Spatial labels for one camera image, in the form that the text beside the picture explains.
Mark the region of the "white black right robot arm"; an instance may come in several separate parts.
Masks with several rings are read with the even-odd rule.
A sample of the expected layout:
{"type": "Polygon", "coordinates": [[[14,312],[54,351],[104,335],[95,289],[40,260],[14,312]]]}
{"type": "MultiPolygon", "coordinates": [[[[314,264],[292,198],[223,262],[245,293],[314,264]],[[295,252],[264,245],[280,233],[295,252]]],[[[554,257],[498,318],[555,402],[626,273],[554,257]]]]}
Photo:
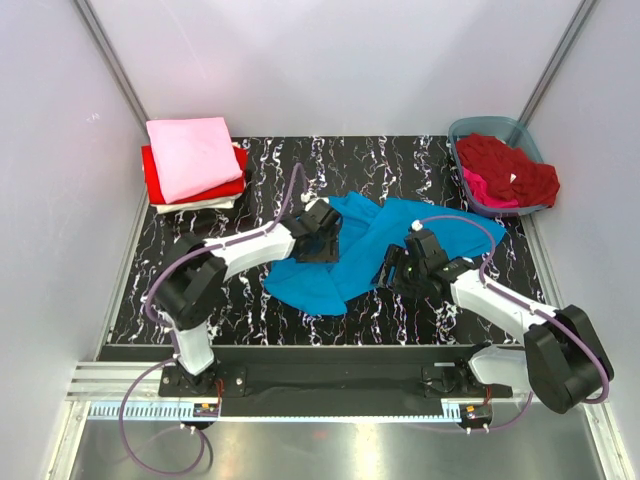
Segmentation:
{"type": "Polygon", "coordinates": [[[517,341],[517,348],[477,346],[460,361],[453,375],[463,395],[502,385],[533,393],[559,414],[608,395],[614,371],[584,310],[542,304],[498,284],[470,260],[449,258],[429,230],[390,245],[373,283],[403,296],[445,299],[517,341]]]}

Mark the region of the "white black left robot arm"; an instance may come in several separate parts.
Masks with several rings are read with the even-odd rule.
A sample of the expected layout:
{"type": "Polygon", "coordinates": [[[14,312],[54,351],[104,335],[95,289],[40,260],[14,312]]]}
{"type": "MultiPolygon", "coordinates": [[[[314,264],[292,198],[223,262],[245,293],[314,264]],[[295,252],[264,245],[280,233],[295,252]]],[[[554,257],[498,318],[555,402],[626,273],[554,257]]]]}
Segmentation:
{"type": "Polygon", "coordinates": [[[167,259],[145,301],[147,316],[169,330],[181,384],[196,396],[215,386],[215,354],[206,322],[222,285],[248,269],[286,259],[338,261],[342,215],[324,199],[280,215],[240,234],[200,240],[183,237],[167,259]]]}

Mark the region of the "blue t shirt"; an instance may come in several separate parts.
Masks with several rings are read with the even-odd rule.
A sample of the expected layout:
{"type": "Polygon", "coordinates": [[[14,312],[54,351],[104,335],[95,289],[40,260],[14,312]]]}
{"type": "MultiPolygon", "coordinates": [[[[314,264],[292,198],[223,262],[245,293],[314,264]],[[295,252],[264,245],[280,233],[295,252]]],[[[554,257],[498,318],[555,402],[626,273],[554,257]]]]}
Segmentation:
{"type": "Polygon", "coordinates": [[[348,301],[373,290],[372,279],[387,247],[402,245],[414,220],[427,221],[427,228],[451,259],[485,254],[506,233],[493,220],[425,202],[390,197],[379,206],[350,192],[344,197],[331,197],[329,203],[343,219],[338,262],[277,261],[264,280],[264,288],[272,297],[313,316],[344,315],[348,301]]]}

